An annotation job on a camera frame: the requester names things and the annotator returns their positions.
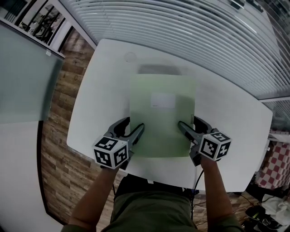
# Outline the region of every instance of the wooden floor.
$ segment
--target wooden floor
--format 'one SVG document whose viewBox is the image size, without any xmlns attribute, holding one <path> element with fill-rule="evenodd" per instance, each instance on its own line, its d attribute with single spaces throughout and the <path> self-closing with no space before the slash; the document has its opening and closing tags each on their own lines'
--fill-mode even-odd
<svg viewBox="0 0 290 232">
<path fill-rule="evenodd" d="M 67 135 L 73 106 L 83 75 L 93 55 L 90 45 L 73 30 L 68 37 L 62 53 L 66 56 L 53 94 L 49 118 L 43 124 L 41 146 L 41 168 L 44 193 L 48 210 L 64 222 L 68 222 L 73 208 L 93 180 L 100 172 L 100 167 L 88 157 L 67 146 Z M 114 186 L 117 189 L 125 174 L 117 174 Z M 246 208 L 251 205 L 243 197 L 229 194 L 233 210 L 240 221 L 245 217 Z M 252 203 L 257 200 L 243 193 Z M 114 194 L 111 191 L 97 231 L 101 231 L 110 222 Z M 205 196 L 198 194 L 194 204 L 205 201 Z M 195 206 L 193 221 L 202 231 L 207 231 L 205 204 Z"/>
</svg>

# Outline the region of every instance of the person's hand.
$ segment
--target person's hand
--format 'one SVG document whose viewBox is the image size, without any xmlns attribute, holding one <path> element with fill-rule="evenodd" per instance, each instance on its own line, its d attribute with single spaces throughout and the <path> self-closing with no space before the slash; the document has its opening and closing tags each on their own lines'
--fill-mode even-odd
<svg viewBox="0 0 290 232">
<path fill-rule="evenodd" d="M 207 169 L 210 169 L 211 167 L 217 165 L 216 161 L 213 161 L 209 158 L 207 158 L 206 156 L 204 155 L 201 155 L 201 167 L 203 168 L 203 170 L 207 170 Z"/>
</svg>

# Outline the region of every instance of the paper sheet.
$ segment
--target paper sheet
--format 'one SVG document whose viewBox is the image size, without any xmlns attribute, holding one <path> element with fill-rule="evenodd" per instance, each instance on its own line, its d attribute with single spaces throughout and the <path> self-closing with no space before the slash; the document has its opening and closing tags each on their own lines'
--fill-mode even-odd
<svg viewBox="0 0 290 232">
<path fill-rule="evenodd" d="M 193 124 L 195 82 L 193 77 L 139 74 L 130 79 L 130 127 L 140 123 L 145 131 L 133 147 L 134 155 L 182 157 L 190 142 L 177 127 Z"/>
</svg>

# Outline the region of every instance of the white wall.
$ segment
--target white wall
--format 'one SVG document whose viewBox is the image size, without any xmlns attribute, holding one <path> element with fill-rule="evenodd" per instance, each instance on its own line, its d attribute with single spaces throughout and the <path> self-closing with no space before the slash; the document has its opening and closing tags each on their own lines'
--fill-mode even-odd
<svg viewBox="0 0 290 232">
<path fill-rule="evenodd" d="M 44 210 L 36 165 L 38 122 L 0 125 L 0 225 L 5 232 L 59 232 Z"/>
</svg>

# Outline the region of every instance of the white table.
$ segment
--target white table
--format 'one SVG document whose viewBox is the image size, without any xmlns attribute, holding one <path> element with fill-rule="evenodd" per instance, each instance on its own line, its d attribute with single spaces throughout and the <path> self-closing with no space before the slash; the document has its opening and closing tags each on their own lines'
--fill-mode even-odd
<svg viewBox="0 0 290 232">
<path fill-rule="evenodd" d="M 218 162 L 225 188 L 228 192 L 244 191 L 261 160 L 272 112 L 221 76 L 143 46 L 108 39 L 100 41 L 77 95 L 68 146 L 93 158 L 95 139 L 112 123 L 129 116 L 129 79 L 136 73 L 190 75 L 196 80 L 195 115 L 232 138 L 228 155 Z M 189 157 L 133 156 L 126 172 L 193 188 L 201 168 L 195 168 Z M 204 190 L 203 177 L 197 189 Z"/>
</svg>

